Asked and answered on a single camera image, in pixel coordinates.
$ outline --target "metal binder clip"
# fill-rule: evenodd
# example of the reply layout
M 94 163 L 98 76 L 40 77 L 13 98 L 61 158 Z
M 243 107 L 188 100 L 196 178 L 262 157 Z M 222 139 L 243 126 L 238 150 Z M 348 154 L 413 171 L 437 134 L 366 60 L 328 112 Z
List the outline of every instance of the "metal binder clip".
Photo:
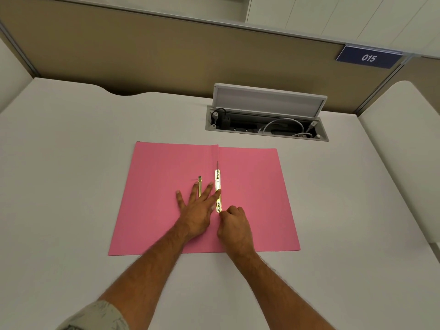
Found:
M 217 161 L 217 170 L 215 172 L 215 178 L 216 178 L 216 191 L 217 191 L 218 189 L 220 189 L 220 170 L 219 170 L 219 163 L 218 163 L 218 161 Z M 218 213 L 221 212 L 221 195 L 216 200 L 216 211 Z
M 198 177 L 198 197 L 201 196 L 201 176 Z

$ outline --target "open lid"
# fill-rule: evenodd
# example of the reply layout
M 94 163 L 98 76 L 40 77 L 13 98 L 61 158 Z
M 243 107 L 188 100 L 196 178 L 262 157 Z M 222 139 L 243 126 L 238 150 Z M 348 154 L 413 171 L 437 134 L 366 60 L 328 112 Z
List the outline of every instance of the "open lid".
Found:
M 212 107 L 314 119 L 326 100 L 322 95 L 216 83 Z

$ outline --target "hand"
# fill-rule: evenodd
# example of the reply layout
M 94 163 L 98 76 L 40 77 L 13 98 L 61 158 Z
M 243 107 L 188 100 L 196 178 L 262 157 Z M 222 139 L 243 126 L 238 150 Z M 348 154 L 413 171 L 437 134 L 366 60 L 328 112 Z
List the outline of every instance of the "hand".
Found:
M 228 256 L 234 260 L 235 257 L 254 254 L 252 232 L 245 211 L 241 207 L 230 206 L 227 211 L 220 212 L 220 219 L 217 236 Z
M 176 225 L 185 225 L 188 228 L 188 241 L 191 238 L 199 236 L 206 231 L 210 223 L 210 216 L 214 210 L 214 204 L 220 197 L 221 190 L 209 197 L 212 190 L 212 182 L 206 187 L 205 191 L 196 199 L 198 192 L 198 182 L 193 185 L 188 205 L 185 205 L 182 194 L 176 192 L 177 204 L 180 208 L 180 217 Z

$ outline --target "forearm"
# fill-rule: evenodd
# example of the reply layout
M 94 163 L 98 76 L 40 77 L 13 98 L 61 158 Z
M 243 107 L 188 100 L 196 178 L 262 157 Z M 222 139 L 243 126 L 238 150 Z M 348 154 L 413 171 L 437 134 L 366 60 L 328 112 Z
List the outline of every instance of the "forearm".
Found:
M 231 259 L 249 283 L 271 330 L 333 329 L 257 253 Z
M 121 312 L 130 330 L 144 330 L 150 325 L 162 289 L 187 243 L 187 236 L 188 227 L 176 224 L 99 298 Z

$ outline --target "black cable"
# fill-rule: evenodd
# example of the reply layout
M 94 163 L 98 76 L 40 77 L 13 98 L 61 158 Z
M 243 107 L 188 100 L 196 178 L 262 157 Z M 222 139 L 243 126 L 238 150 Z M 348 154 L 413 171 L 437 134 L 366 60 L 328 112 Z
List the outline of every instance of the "black cable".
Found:
M 214 112 L 217 112 L 218 110 L 223 110 L 224 114 L 226 115 L 226 110 L 225 109 L 223 109 L 223 108 L 215 109 L 214 111 L 211 112 L 211 121 L 212 121 L 212 115 L 214 114 Z

